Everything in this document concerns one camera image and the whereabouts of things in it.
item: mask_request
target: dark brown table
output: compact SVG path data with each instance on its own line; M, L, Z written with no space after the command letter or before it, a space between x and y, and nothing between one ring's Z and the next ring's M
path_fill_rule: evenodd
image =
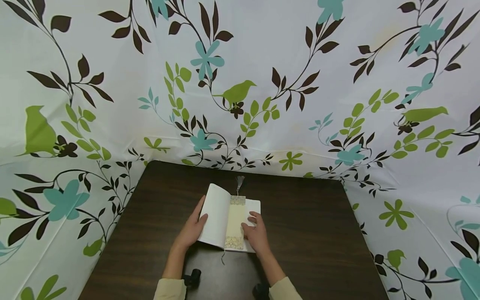
M387 299L341 184L151 162L80 299L152 299L169 248L208 185L262 201L272 251L304 300ZM202 271L189 300L248 300L264 281L255 254L202 243L189 251L185 273Z

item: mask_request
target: beige sleeve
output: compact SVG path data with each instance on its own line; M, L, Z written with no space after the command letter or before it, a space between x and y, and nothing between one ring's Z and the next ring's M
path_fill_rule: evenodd
M162 278L156 286L154 300L185 300L187 287L183 279Z
M302 300L288 277L275 283L270 288L270 300Z

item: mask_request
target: floral curtain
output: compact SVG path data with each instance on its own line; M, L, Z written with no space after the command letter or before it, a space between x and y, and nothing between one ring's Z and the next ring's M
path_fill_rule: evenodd
M391 299L480 297L478 2L0 7L2 299L76 299L153 159L339 180Z

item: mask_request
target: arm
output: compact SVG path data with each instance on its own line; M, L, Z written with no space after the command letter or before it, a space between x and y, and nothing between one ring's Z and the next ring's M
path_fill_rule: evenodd
M242 223L243 232L265 271L270 284L271 300L301 300L300 295L293 287L290 279L285 275L268 244L267 231L262 216L256 212L250 212L250 222L257 224L256 227Z
M188 248L193 245L200 237L207 221L208 215L203 215L198 218L205 201L203 196L195 210L188 218L183 226L180 234L177 236L170 248L168 254L167 264L163 271L162 279L159 280L156 287L154 300L184 300L187 288L181 279L183 271L183 262L185 260L185 253Z

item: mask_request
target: book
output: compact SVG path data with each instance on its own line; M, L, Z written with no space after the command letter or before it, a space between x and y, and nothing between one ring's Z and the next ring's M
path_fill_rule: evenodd
M247 218L250 211L260 213L260 201L245 196L230 195L221 187L210 184L200 216L208 214L198 241L217 246L225 251L255 253L243 237L242 223L256 226Z

